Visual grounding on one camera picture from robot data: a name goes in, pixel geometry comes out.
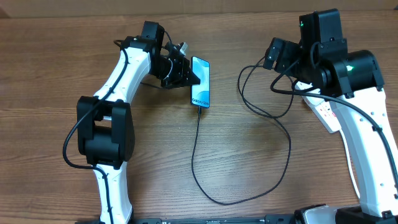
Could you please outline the Samsung Galaxy smartphone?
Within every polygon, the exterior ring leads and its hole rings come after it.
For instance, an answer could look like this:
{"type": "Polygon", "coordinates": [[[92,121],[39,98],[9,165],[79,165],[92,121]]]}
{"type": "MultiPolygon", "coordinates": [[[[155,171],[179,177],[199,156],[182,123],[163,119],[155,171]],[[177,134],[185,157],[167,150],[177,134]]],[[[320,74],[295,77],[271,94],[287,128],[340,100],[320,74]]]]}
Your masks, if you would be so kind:
{"type": "Polygon", "coordinates": [[[210,63],[193,56],[191,67],[200,83],[191,86],[191,104],[202,108],[210,107],[210,63]]]}

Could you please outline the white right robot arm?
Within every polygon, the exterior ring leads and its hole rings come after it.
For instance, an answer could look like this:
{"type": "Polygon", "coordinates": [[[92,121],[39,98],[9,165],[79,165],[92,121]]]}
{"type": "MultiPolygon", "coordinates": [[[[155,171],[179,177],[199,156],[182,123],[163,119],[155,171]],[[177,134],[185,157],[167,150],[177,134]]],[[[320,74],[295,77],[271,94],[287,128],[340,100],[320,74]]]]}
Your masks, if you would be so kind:
{"type": "Polygon", "coordinates": [[[358,178],[359,203],[295,211],[297,223],[396,223],[397,145],[386,111],[384,79],[368,50],[348,52],[337,9],[299,18],[298,43],[274,38],[264,68],[312,86],[300,96],[329,102],[358,178]]]}

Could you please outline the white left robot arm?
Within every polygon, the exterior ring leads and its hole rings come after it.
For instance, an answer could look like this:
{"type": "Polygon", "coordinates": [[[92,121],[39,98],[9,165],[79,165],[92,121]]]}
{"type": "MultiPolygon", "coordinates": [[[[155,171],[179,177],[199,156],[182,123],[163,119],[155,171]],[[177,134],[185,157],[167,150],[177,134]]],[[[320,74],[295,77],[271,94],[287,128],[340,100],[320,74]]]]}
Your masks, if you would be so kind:
{"type": "Polygon", "coordinates": [[[116,40],[119,60],[106,83],[93,95],[81,96],[76,106],[79,153],[84,169],[95,173],[101,200],[97,223],[132,223],[127,190],[127,163],[135,146],[131,103],[142,80],[153,75],[163,89],[197,85],[200,78],[186,58],[186,43],[163,43],[166,30],[146,21],[142,32],[116,40]]]}

